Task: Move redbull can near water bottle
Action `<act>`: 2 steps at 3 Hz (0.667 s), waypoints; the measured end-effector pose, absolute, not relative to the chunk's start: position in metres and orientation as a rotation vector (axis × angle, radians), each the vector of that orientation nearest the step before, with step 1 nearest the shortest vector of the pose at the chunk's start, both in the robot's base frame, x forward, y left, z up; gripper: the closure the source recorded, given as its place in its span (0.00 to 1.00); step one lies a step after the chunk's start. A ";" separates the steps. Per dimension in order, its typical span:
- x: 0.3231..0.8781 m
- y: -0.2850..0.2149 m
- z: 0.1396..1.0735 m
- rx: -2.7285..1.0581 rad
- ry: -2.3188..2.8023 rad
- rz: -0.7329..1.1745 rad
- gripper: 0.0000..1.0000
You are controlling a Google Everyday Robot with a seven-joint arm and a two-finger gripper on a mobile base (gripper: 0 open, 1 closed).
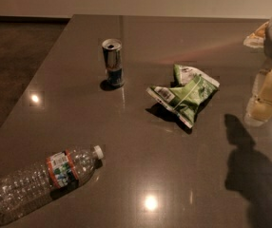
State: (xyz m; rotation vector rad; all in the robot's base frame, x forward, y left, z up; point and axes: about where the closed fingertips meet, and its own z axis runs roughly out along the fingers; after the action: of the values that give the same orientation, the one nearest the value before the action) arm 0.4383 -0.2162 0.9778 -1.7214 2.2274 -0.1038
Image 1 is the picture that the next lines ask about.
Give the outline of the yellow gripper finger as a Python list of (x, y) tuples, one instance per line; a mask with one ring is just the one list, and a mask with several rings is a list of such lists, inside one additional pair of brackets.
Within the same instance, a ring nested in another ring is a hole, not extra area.
[(243, 44), (250, 48), (263, 48), (267, 27), (268, 22), (263, 23), (243, 40)]
[(261, 126), (272, 118), (272, 68), (257, 74), (244, 121), (250, 126)]

